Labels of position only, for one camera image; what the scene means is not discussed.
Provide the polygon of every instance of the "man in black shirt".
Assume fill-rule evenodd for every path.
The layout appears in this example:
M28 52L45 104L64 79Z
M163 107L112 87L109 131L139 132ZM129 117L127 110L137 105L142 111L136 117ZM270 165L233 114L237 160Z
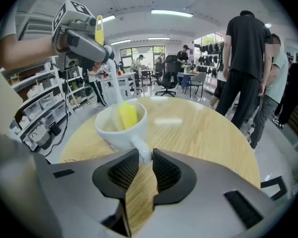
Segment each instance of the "man in black shirt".
M272 44L270 31L250 11L242 11L227 25L223 51L223 75L227 82L216 111L225 116L240 92L238 106L231 120L237 128L243 125L255 98L264 93L272 65ZM229 71L230 50L232 58Z
M182 50L178 52L177 54L178 62L181 62L181 63L187 62L187 60L189 59L187 50L189 50L188 45L184 45Z
M279 116L279 120L274 119L273 122L283 128L298 105L298 56L296 63L289 68L288 84L285 90L283 109Z

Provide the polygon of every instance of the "white mug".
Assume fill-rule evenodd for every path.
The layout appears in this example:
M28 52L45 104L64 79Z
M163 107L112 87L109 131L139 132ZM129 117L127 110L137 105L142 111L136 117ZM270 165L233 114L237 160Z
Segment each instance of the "white mug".
M115 150L128 150L137 148L139 161L148 164L152 160L152 154L145 143L147 136L147 111L143 105L128 101L136 107L138 123L129 129L122 130L123 125L119 117L118 105L114 104L100 112L95 120L95 128L98 133Z

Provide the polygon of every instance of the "black t-shirt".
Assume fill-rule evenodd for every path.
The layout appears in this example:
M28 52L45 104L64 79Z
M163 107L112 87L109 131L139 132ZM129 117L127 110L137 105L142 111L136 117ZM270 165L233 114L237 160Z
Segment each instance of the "black t-shirt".
M298 63L293 63L289 69L287 91L298 97Z
M183 60L188 60L188 54L186 52L183 52L183 51L179 51L178 54L177 54L177 58L180 59L181 61Z
M268 28L257 18L238 16L228 23L226 35L232 38L230 68L247 72L261 81L265 43L273 43Z

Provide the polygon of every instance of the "mug handle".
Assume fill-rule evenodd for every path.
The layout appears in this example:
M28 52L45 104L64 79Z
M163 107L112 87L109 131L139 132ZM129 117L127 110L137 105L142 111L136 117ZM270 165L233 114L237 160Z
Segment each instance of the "mug handle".
M134 147L137 148L139 155L140 155L140 163L142 164L149 164L150 161L152 160L152 153L149 150L149 147L147 144L139 138L138 135L134 135L131 139L130 142L133 144Z

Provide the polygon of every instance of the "fluorescent light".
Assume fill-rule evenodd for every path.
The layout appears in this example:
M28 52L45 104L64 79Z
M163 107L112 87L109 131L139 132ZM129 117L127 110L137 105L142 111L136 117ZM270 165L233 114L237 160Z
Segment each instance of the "fluorescent light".
M149 37L148 40L170 40L170 37Z
M117 45L117 44L122 44L122 43L126 43L126 42L131 42L131 40L123 40L123 41L119 41L119 42L113 42L113 43L111 43L111 45Z
M168 15L187 17L187 18L193 17L193 14L178 12L173 10L151 10L151 14L168 14Z
M109 17L105 17L105 18L103 18L103 23L105 23L105 22L107 22L107 21L109 21L109 20L113 20L113 19L115 19L116 18L116 16L115 15L111 15L111 16L109 16Z

